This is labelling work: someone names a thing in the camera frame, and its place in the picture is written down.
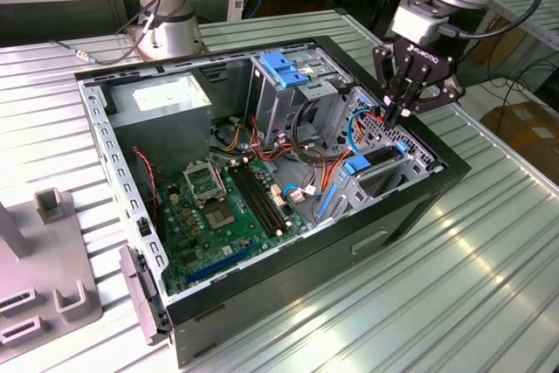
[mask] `cardboard box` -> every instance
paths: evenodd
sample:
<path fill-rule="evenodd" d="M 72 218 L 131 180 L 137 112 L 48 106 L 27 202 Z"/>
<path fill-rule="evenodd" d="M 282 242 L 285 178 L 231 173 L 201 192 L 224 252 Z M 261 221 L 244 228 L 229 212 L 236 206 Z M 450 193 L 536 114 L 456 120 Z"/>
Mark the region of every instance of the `cardboard box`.
<path fill-rule="evenodd" d="M 499 133 L 506 144 L 559 185 L 559 121 L 535 102 L 497 107 L 481 123 L 495 132 L 501 110 Z"/>

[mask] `yellow wire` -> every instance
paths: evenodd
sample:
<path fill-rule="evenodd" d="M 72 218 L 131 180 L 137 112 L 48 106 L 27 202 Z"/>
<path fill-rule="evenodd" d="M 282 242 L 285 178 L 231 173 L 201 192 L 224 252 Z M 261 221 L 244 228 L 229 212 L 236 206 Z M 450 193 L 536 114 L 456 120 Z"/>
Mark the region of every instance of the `yellow wire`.
<path fill-rule="evenodd" d="M 231 142 L 231 144 L 224 149 L 225 152 L 231 152 L 234 148 L 237 147 L 238 138 L 240 136 L 241 129 L 242 129 L 241 125 L 238 124 L 237 130 L 235 131 L 235 137 L 233 137 L 233 141 Z"/>

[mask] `blue cable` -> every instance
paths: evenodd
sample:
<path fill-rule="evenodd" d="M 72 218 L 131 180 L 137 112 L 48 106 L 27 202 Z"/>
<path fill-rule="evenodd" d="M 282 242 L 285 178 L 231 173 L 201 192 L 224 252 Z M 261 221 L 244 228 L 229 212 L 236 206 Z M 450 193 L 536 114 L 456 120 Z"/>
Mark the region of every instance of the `blue cable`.
<path fill-rule="evenodd" d="M 351 118 L 348 121 L 348 140 L 349 140 L 349 146 L 351 146 L 351 148 L 353 149 L 353 151 L 355 152 L 356 155 L 359 155 L 359 149 L 357 148 L 357 146 L 355 145 L 355 142 L 353 141 L 353 135 L 351 134 L 351 123 L 353 122 L 353 120 L 355 119 L 355 117 L 359 114 L 366 114 L 366 113 L 370 113 L 371 110 L 370 109 L 362 109 L 360 111 L 357 111 L 355 114 L 353 114 L 351 116 Z"/>
<path fill-rule="evenodd" d="M 295 185 L 294 183 L 291 183 L 289 185 L 287 185 L 284 189 L 283 189 L 283 195 L 287 196 L 287 192 L 289 190 L 299 190 L 299 185 Z"/>
<path fill-rule="evenodd" d="M 262 0 L 259 0 L 258 4 L 256 5 L 256 8 L 252 11 L 251 15 L 248 17 L 249 19 L 251 19 L 252 17 L 254 17 L 254 15 L 256 15 L 256 12 L 259 11 L 261 5 L 262 5 Z"/>
<path fill-rule="evenodd" d="M 305 192 L 305 190 L 303 190 L 299 185 L 295 185 L 294 183 L 287 185 L 284 189 L 283 189 L 283 195 L 287 197 L 287 192 L 289 190 L 301 190 L 303 192 Z M 317 194 L 308 194 L 309 196 L 313 196 L 313 197 L 320 197 L 322 195 L 321 192 L 317 193 Z"/>

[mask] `ram slot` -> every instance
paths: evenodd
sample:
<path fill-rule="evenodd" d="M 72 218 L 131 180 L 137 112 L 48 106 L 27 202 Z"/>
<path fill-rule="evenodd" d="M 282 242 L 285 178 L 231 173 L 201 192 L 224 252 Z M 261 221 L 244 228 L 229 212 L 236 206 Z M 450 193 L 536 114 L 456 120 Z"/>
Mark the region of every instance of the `ram slot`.
<path fill-rule="evenodd" d="M 252 210 L 254 217 L 262 225 L 268 238 L 272 238 L 276 236 L 278 231 L 286 229 L 283 217 L 272 204 L 268 195 L 260 188 L 256 176 L 249 168 L 230 170 L 230 176 Z"/>

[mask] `table surface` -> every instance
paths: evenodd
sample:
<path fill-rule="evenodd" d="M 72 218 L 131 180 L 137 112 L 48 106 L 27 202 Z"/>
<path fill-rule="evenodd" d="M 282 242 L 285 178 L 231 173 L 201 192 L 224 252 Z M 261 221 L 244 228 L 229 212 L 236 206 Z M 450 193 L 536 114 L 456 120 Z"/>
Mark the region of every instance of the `table surface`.
<path fill-rule="evenodd" d="M 201 28 L 214 52 L 328 35 L 373 73 L 378 42 L 333 11 Z M 69 44 L 99 59 L 123 36 Z M 133 55 L 125 63 L 136 61 Z M 125 227 L 73 74 L 56 45 L 0 49 L 0 200 L 72 193 L 104 308 L 101 319 L 20 356 L 3 373 L 176 371 L 169 342 L 145 344 L 119 267 Z M 402 240 L 204 354 L 190 372 L 553 371 L 559 362 L 558 189 L 457 106 L 421 119 L 472 167 Z"/>

